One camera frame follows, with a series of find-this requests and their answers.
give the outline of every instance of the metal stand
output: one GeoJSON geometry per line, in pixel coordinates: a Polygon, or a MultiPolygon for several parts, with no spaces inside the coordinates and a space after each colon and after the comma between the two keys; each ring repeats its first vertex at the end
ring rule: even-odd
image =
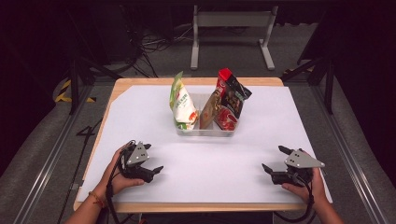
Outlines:
{"type": "Polygon", "coordinates": [[[268,50],[268,41],[271,36],[272,29],[276,18],[277,7],[273,7],[272,11],[256,11],[256,12],[223,12],[223,11],[200,11],[198,6],[194,6],[193,14],[193,35],[191,54],[191,70],[198,69],[198,53],[199,39],[198,27],[214,27],[214,26],[255,26],[266,27],[266,36],[259,39],[262,55],[267,64],[268,70],[274,70],[274,62],[268,50]]]}

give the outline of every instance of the clear plastic bin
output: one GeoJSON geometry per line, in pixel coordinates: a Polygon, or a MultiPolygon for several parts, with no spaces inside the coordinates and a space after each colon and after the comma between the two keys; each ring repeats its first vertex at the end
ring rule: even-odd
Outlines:
{"type": "MultiPolygon", "coordinates": [[[[209,94],[190,93],[190,97],[200,114],[211,94],[212,92],[209,94]]],[[[231,137],[237,128],[236,126],[234,131],[223,131],[215,121],[212,121],[206,129],[200,130],[199,123],[198,120],[192,130],[182,130],[175,125],[177,134],[182,136],[231,137]]]]}

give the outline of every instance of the wrist strap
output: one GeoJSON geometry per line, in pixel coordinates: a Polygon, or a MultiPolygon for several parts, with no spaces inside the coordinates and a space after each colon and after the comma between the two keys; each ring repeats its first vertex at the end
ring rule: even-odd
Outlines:
{"type": "Polygon", "coordinates": [[[96,199],[96,202],[94,202],[94,203],[97,203],[99,207],[101,207],[101,208],[106,207],[106,204],[102,200],[100,200],[100,198],[95,194],[95,192],[90,191],[88,194],[93,196],[96,199]]]}

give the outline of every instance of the dark floor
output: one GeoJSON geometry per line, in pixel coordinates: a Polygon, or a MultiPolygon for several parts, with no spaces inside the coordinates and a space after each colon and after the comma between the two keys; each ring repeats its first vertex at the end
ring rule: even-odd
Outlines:
{"type": "MultiPolygon", "coordinates": [[[[241,35],[222,29],[204,32],[196,71],[190,70],[190,35],[182,42],[148,56],[159,77],[172,77],[179,71],[184,71],[186,77],[216,77],[223,67],[229,67],[237,77],[281,77],[283,71],[296,67],[315,27],[313,24],[274,28],[269,49],[275,71],[266,69],[254,37],[260,31],[254,29],[246,29],[241,35]],[[225,35],[233,38],[219,41],[219,36],[225,35]]],[[[152,74],[144,62],[139,60],[138,64],[152,74]]],[[[133,68],[121,75],[143,77],[133,68]]],[[[326,163],[325,179],[335,209],[346,223],[396,223],[393,212],[396,190],[369,148],[342,89],[335,81],[334,114],[330,116],[322,103],[323,83],[310,87],[304,78],[301,75],[285,85],[290,87],[318,159],[326,163]]],[[[92,87],[81,87],[84,90],[81,95],[95,97],[96,102],[82,104],[73,116],[69,116],[71,104],[59,102],[37,125],[0,179],[0,223],[55,223],[64,202],[63,220],[72,214],[77,194],[72,183],[81,184],[95,141],[94,135],[84,147],[85,136],[77,133],[100,121],[113,85],[111,78],[98,77],[92,87]],[[80,155],[81,165],[77,169],[80,155]]],[[[54,98],[58,92],[59,87],[54,90],[54,98]]],[[[302,212],[288,212],[285,216],[297,217],[302,212]]],[[[274,222],[283,223],[279,218],[274,222]]]]}

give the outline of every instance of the black and red snack bag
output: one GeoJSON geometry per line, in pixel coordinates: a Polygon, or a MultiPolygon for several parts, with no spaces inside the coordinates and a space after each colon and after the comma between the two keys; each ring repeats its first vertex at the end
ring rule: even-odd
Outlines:
{"type": "Polygon", "coordinates": [[[216,90],[220,94],[221,109],[215,116],[215,122],[224,131],[233,131],[241,116],[242,107],[251,91],[238,82],[228,68],[219,70],[216,90]]]}

